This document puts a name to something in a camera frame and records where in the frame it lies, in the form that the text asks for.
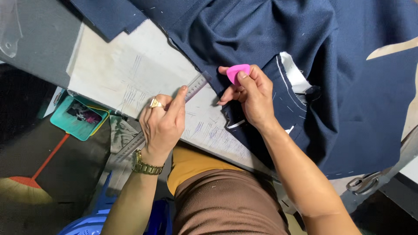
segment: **gold watch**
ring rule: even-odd
[[[159,175],[163,171],[163,167],[164,165],[153,166],[153,165],[143,162],[140,149],[135,150],[132,156],[132,170],[137,173],[142,173],[142,174],[147,174],[147,175]]]

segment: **orange broom handle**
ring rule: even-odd
[[[54,150],[49,154],[48,158],[43,162],[42,166],[39,167],[39,169],[36,171],[36,173],[32,176],[32,180],[35,180],[36,177],[41,173],[41,171],[45,168],[45,166],[48,164],[48,162],[51,160],[51,158],[54,156],[54,154],[61,148],[61,146],[64,144],[64,142],[68,139],[70,134],[65,134],[62,140],[58,143],[57,146],[55,146]]]

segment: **broom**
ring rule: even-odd
[[[47,204],[53,202],[52,197],[35,182],[35,179],[69,136],[70,134],[68,133],[64,135],[32,178],[22,176],[0,178],[0,196],[15,202],[28,204]]]

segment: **teal plastic basket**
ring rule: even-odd
[[[80,102],[86,106],[89,110],[98,114],[102,119],[98,123],[88,123],[85,120],[80,120],[77,116],[71,115],[67,111],[74,104],[75,101]],[[67,133],[76,137],[81,141],[85,141],[89,136],[93,135],[96,130],[102,125],[107,119],[109,112],[105,108],[87,100],[80,96],[73,97],[67,96],[64,101],[60,104],[58,109],[52,115],[50,121],[52,124],[63,129]]]

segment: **navy blue fabric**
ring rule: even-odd
[[[147,17],[129,0],[70,0],[108,41],[122,31],[131,33]]]
[[[329,179],[378,171],[399,158],[405,114],[415,95],[411,84],[418,54],[412,49],[370,61],[366,58],[377,48],[418,36],[415,2],[133,2],[167,31],[200,71],[214,78],[210,83],[219,96],[230,82],[217,72],[218,66],[260,66],[274,83],[276,118],[285,129],[295,126],[291,137]],[[293,57],[312,85],[321,88],[321,96],[309,102],[307,112],[297,107],[298,100],[284,86],[284,68],[276,60],[282,51]],[[243,118],[237,102],[225,106],[224,112],[235,123]],[[254,127],[243,125],[231,133],[273,169],[260,135]]]

